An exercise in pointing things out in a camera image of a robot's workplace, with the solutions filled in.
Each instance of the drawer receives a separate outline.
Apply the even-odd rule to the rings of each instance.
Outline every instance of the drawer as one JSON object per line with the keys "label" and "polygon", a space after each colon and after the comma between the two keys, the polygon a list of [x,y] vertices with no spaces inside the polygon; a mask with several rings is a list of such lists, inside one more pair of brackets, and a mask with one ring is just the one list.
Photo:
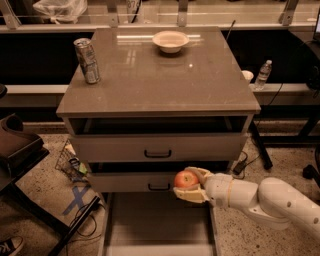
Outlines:
{"label": "drawer", "polygon": [[229,162],[91,163],[87,177],[97,192],[172,191],[175,175],[188,166],[217,173],[226,172]]}
{"label": "drawer", "polygon": [[99,256],[217,255],[207,204],[172,192],[108,194]]}
{"label": "drawer", "polygon": [[88,173],[96,192],[172,191],[175,172]]}
{"label": "drawer", "polygon": [[237,160],[247,136],[72,137],[77,156],[87,162],[223,161]]}

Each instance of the plastic bag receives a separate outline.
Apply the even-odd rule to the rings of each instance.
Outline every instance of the plastic bag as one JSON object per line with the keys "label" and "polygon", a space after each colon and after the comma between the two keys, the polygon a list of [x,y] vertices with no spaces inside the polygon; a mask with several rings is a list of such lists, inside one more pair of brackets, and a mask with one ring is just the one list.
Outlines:
{"label": "plastic bag", "polygon": [[77,23],[88,7],[87,0],[40,0],[33,8],[50,17],[52,23]]}

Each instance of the white bowl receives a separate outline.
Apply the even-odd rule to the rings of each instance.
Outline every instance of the white bowl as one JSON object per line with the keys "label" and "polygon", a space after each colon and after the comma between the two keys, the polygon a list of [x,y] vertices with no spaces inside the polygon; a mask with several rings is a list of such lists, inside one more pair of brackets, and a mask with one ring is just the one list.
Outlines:
{"label": "white bowl", "polygon": [[176,53],[181,47],[189,42],[189,37],[178,31],[162,31],[152,38],[154,44],[158,45],[165,53]]}

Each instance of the drawer handle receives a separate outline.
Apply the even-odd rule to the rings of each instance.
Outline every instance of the drawer handle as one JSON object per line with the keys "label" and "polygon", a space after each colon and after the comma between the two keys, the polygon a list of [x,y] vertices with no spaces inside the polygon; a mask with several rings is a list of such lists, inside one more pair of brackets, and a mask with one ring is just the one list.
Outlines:
{"label": "drawer handle", "polygon": [[171,149],[169,149],[167,154],[155,154],[155,153],[148,153],[148,150],[144,151],[144,156],[147,158],[168,158],[172,154]]}
{"label": "drawer handle", "polygon": [[170,190],[170,183],[168,183],[168,186],[166,188],[152,188],[152,185],[148,183],[148,189],[150,191],[168,191]]}

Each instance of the shoe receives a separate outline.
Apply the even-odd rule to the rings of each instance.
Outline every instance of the shoe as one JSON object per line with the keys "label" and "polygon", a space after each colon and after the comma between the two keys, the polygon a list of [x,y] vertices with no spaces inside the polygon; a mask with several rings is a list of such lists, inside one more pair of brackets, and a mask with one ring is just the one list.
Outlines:
{"label": "shoe", "polygon": [[0,242],[0,256],[15,256],[21,251],[24,241],[20,236]]}

